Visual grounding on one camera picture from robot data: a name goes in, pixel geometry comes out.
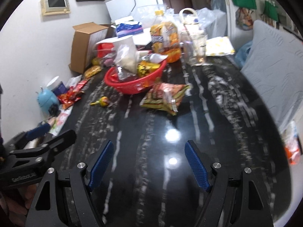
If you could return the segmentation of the person's hand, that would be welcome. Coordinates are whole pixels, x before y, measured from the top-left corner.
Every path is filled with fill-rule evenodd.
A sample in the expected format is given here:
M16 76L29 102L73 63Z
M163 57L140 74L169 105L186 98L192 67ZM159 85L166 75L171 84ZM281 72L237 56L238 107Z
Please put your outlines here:
M1 207L14 226L25 226L26 216L36 192L37 184L1 192Z

